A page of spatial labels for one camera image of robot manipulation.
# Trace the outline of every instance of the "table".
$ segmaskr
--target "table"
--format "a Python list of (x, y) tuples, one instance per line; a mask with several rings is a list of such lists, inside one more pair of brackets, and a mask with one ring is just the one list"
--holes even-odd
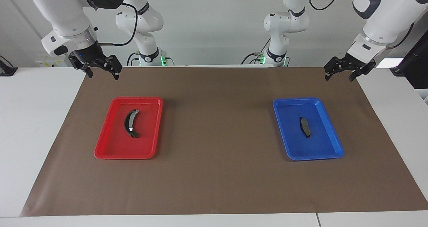
[[(84, 79), (71, 68), (21, 68), (0, 78), (0, 226), (426, 226), (428, 211), (17, 218)], [(428, 106), (405, 78), (373, 70), (358, 81), (425, 198)]]

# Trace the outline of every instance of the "brown paper mat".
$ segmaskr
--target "brown paper mat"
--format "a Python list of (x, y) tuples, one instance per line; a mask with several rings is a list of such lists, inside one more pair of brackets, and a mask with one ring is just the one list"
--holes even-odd
[[(124, 68), (86, 78), (21, 216), (405, 211), (428, 203), (358, 82), (322, 68)], [(152, 160), (99, 160), (110, 101), (165, 101)], [(345, 150), (295, 162), (272, 101), (318, 97)]]

